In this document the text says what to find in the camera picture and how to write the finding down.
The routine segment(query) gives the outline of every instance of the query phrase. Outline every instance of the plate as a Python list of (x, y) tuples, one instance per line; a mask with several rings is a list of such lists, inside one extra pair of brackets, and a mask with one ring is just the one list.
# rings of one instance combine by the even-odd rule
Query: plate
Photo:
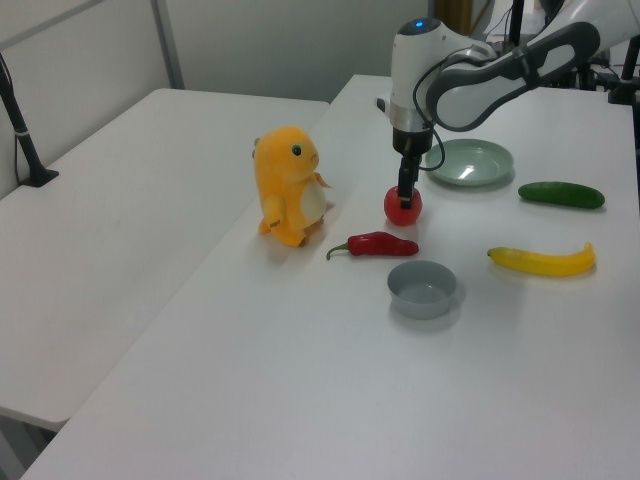
[[(454, 185), (479, 186), (496, 182), (513, 170), (513, 156), (500, 145), (485, 140), (459, 139), (443, 143), (444, 164), (430, 175)], [(427, 167), (442, 159), (440, 147), (431, 147), (425, 157)]]

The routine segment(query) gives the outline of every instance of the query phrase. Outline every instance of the cucumber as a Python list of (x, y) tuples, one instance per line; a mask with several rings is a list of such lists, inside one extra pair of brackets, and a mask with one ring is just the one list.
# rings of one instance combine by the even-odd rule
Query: cucumber
[(530, 202), (552, 203), (578, 208), (599, 208), (604, 195), (595, 188), (567, 182), (534, 182), (522, 185), (518, 194)]

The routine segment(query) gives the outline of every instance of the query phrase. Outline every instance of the banana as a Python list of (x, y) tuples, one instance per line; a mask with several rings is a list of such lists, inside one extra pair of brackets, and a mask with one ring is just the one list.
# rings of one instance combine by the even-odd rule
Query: banana
[(584, 250), (572, 255), (544, 255), (507, 247), (492, 248), (487, 255), (503, 267), (553, 277), (584, 273), (590, 270), (596, 261), (593, 246), (588, 242), (585, 243)]

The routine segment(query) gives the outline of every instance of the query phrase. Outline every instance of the yellow plush toy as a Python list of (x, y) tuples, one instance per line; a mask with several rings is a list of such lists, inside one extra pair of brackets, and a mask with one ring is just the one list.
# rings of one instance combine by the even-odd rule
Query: yellow plush toy
[(304, 130), (281, 127), (255, 143), (253, 160), (263, 218), (261, 234), (272, 232), (285, 245), (303, 246), (305, 229), (322, 220), (327, 208), (318, 150)]

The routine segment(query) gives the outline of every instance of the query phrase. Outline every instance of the tomato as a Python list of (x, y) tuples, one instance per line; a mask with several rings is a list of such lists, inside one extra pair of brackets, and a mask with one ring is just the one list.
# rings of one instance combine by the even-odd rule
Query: tomato
[(398, 197), (398, 187), (390, 188), (384, 197), (384, 213), (394, 225), (406, 227), (413, 225), (420, 216), (422, 211), (422, 197), (420, 192), (413, 189), (413, 198), (411, 199), (411, 208), (402, 208), (400, 205), (400, 197)]

